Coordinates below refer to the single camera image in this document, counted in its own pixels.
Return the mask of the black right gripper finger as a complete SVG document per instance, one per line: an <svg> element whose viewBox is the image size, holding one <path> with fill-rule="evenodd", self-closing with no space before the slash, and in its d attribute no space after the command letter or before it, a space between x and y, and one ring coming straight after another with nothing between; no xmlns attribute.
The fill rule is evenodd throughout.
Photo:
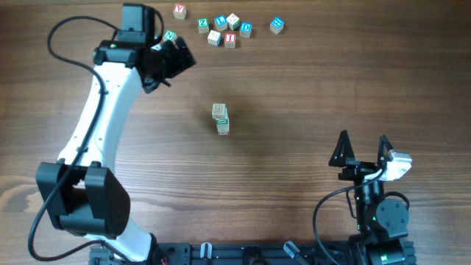
<svg viewBox="0 0 471 265"><path fill-rule="evenodd" d="M345 167L355 164L355 155L347 130L342 130L336 148L328 162L329 166Z"/></svg>
<svg viewBox="0 0 471 265"><path fill-rule="evenodd" d="M388 160L388 153L393 149L386 135L379 138L377 165L382 166Z"/></svg>

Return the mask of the blue X wooden block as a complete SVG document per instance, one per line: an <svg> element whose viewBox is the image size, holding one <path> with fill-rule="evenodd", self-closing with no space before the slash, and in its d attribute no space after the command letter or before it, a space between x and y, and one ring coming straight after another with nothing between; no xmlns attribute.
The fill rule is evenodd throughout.
<svg viewBox="0 0 471 265"><path fill-rule="evenodd" d="M213 103L211 115L213 119L227 119L226 104Z"/></svg>

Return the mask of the green sided wooden block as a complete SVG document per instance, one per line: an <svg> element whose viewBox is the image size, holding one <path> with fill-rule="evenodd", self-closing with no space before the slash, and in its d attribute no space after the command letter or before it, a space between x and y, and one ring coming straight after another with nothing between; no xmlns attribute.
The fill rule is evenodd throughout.
<svg viewBox="0 0 471 265"><path fill-rule="evenodd" d="M228 132L230 133L229 119L216 119L217 132Z"/></svg>

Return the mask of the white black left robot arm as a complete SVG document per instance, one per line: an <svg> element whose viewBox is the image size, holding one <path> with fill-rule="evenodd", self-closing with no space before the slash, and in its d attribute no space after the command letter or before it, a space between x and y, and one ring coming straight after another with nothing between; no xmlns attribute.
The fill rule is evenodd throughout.
<svg viewBox="0 0 471 265"><path fill-rule="evenodd" d="M130 108L195 64L182 38L164 39L161 14L125 4L121 26L93 53L91 92L71 139L53 163L41 163L36 183L40 215L52 226L105 247L122 264L167 264L155 236L130 218L130 196L115 162Z"/></svg>

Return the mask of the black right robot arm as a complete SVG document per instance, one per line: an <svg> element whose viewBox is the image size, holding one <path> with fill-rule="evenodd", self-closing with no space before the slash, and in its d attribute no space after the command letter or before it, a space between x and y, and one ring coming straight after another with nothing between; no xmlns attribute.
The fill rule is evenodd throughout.
<svg viewBox="0 0 471 265"><path fill-rule="evenodd" d="M339 179L351 181L359 234L349 237L351 264L401 264L406 248L400 242L408 235L410 202L403 194L384 191L384 183L403 177L411 169L412 158L398 152L386 136L381 136L375 162L355 159L346 130L339 139L328 163L341 168Z"/></svg>

